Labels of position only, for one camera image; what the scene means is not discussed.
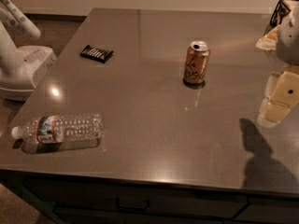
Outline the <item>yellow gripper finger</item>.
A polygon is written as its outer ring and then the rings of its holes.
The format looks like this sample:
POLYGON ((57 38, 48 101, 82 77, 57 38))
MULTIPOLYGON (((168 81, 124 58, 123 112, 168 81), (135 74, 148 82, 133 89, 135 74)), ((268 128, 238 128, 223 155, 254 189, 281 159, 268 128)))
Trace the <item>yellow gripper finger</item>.
POLYGON ((298 103, 299 67, 290 66, 268 78, 257 121, 262 127, 273 128, 280 124, 298 103))
POLYGON ((278 30, 279 26, 273 28, 271 31, 267 32, 262 38, 260 38, 256 47, 263 50, 275 50, 278 40, 278 30))

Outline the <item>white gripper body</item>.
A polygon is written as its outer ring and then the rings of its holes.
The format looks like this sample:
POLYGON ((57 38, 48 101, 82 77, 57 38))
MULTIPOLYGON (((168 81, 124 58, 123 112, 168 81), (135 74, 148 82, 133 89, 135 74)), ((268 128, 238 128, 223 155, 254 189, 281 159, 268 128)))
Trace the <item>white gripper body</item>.
POLYGON ((277 56, 285 63, 299 64, 299 7, 295 7, 278 29, 277 56))

